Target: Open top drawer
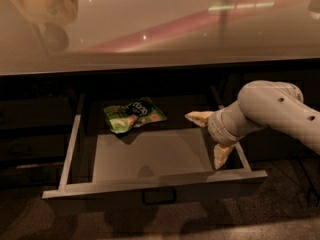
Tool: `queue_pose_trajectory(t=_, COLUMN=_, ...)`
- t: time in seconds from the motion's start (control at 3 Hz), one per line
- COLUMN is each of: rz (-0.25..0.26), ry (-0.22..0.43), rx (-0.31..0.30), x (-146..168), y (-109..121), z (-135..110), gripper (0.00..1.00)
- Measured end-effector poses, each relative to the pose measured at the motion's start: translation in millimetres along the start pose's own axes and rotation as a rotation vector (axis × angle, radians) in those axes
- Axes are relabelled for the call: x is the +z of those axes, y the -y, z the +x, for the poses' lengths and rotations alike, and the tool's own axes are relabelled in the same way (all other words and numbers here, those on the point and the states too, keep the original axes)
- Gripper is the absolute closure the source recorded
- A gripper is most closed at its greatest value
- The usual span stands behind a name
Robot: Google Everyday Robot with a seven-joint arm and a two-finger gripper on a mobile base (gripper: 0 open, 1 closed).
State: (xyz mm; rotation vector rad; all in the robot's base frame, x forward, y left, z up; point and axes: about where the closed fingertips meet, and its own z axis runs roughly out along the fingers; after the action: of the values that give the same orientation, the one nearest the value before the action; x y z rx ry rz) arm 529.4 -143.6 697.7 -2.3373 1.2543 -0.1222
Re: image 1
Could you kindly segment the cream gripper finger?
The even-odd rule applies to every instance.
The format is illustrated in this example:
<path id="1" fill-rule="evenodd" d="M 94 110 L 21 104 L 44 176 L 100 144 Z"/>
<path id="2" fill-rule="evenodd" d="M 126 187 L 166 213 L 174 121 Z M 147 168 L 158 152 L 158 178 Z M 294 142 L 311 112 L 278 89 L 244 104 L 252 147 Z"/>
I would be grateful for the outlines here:
<path id="1" fill-rule="evenodd" d="M 185 118 L 199 127 L 208 125 L 209 117 L 213 114 L 212 111 L 192 111 L 185 115 Z"/>
<path id="2" fill-rule="evenodd" d="M 234 146 L 222 146 L 220 144 L 216 144 L 214 147 L 214 166 L 215 169 L 220 169 L 227 161 L 229 155 L 234 150 Z"/>

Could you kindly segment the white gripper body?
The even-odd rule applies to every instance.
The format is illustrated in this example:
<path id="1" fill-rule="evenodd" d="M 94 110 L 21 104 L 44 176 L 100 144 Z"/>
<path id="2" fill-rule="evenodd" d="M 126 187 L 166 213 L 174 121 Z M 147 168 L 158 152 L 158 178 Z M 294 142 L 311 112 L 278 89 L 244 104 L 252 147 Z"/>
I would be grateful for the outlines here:
<path id="1" fill-rule="evenodd" d="M 213 140 L 223 146 L 232 146 L 245 136 L 246 117 L 239 109 L 223 108 L 208 119 L 208 131 Z"/>

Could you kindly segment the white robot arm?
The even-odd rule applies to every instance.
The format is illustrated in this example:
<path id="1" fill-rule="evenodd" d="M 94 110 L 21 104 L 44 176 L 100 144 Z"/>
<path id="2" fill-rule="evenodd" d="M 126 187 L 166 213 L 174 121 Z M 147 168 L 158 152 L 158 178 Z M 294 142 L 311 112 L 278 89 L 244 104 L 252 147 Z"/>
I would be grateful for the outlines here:
<path id="1" fill-rule="evenodd" d="M 252 81 L 237 100 L 217 111 L 192 111 L 185 118 L 205 127 L 214 146 L 214 166 L 227 161 L 236 143 L 250 133 L 270 127 L 320 153 L 320 112 L 304 104 L 301 90 L 287 82 Z"/>

